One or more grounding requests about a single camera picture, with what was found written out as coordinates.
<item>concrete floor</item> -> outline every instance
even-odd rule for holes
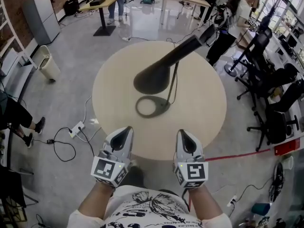
[[[62,26],[61,33],[48,46],[61,70],[60,78],[50,84],[40,72],[35,72],[24,91],[23,99],[34,121],[38,121],[41,116],[47,119],[43,134],[34,134],[35,139],[42,141],[53,139],[59,128],[72,128],[83,120],[85,101],[92,94],[93,82],[100,67],[116,51],[141,41],[133,38],[131,42],[126,42],[121,37],[132,35],[149,40],[172,38],[173,41],[178,41],[197,26],[198,21],[192,19],[191,10],[186,8],[183,8],[177,19],[182,6],[176,1],[168,1],[165,23],[160,26],[161,3],[162,0],[156,0],[154,5],[140,4],[140,0],[129,3],[128,8],[125,8],[128,11],[127,18],[124,16],[124,22],[121,24],[115,22],[118,27],[110,37],[93,37],[94,32],[101,25],[98,12],[77,22],[78,19],[73,17],[62,21],[67,26]],[[197,50],[203,57],[206,56],[207,51],[208,47]],[[240,101],[236,100],[236,96],[244,91],[244,87],[226,74],[223,65],[224,62],[220,61],[216,71],[226,89],[227,115],[218,136],[204,149],[206,158],[254,152],[260,137],[258,132],[246,131],[248,126],[257,124],[251,110],[251,98],[246,95]],[[98,128],[92,101],[89,100],[84,132],[90,137]],[[95,154],[98,153],[104,139],[103,130],[92,139],[91,144]],[[61,162],[55,155],[52,145],[34,142],[33,147],[27,149],[18,137],[12,138],[12,169],[22,167],[35,173],[33,177],[23,178],[25,192],[39,200],[39,204],[26,209],[29,219],[26,227],[36,223],[36,213],[48,226],[65,227],[69,214],[78,208],[95,183],[94,178],[90,176],[93,157],[88,144],[78,138],[72,140],[67,130],[62,130],[56,140],[74,145],[76,157],[72,161]],[[56,144],[56,150],[62,159],[73,156],[73,150],[68,145]],[[171,170],[171,161],[148,161],[136,156],[133,158],[138,160],[144,170],[145,184],[148,188],[169,189],[178,194],[182,193]],[[206,185],[223,211],[230,214],[232,207],[227,207],[230,199],[234,195],[239,198],[249,184],[262,187],[272,176],[277,161],[273,152],[212,161],[209,163],[209,180]],[[284,215],[285,207],[288,210],[293,171],[286,171],[285,179],[283,193],[270,211],[272,223],[277,217]],[[269,186],[270,182],[263,190],[247,189],[231,216],[234,225],[243,221],[255,202],[268,200]]]

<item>round wooden table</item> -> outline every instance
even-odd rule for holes
[[[212,66],[192,52],[180,61],[176,100],[155,118],[140,117],[135,104],[143,96],[133,86],[134,77],[174,49],[164,41],[129,45],[112,55],[99,70],[93,86],[93,108],[106,134],[121,127],[134,129],[132,154],[153,160],[172,160],[176,134],[185,129],[206,147],[219,133],[226,115],[224,86]],[[174,100],[175,84],[171,94]],[[168,87],[157,94],[167,98]],[[142,102],[141,112],[153,112],[152,102]]]

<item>white t-shirt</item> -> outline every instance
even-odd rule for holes
[[[104,220],[74,211],[67,228],[232,228],[230,219],[221,214],[199,220],[192,216],[175,195],[134,186],[121,186],[110,198]]]
[[[248,5],[248,3],[245,0],[241,0],[238,8],[237,8],[237,12],[234,16],[234,23],[229,26],[229,30],[228,33],[232,36],[234,36],[235,38],[238,38],[239,34],[241,33],[242,28],[238,26],[238,19],[239,17],[245,18],[245,19],[249,19],[249,15],[250,15],[250,11],[251,8]]]

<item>beige trash bin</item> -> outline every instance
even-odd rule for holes
[[[54,62],[52,54],[50,54],[47,46],[41,46],[33,56],[33,61],[36,63],[39,71],[50,80],[57,80],[60,70]]]

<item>lamp base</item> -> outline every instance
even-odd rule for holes
[[[155,104],[155,111],[153,113],[149,114],[149,115],[142,114],[138,109],[138,104],[142,100],[153,101],[154,104]],[[153,96],[153,95],[145,95],[143,97],[140,97],[137,100],[136,105],[135,105],[135,109],[136,109],[136,112],[138,113],[138,115],[140,115],[141,117],[143,117],[143,118],[153,118],[153,117],[156,117],[156,116],[159,116],[159,115],[165,113],[169,109],[170,105],[171,104],[169,102],[167,102],[166,99],[160,98],[158,96]]]
[[[228,73],[230,76],[235,77],[237,76],[237,71],[235,70],[235,68],[231,69],[233,66],[230,64],[226,64],[224,66],[224,69],[226,71],[226,73]]]

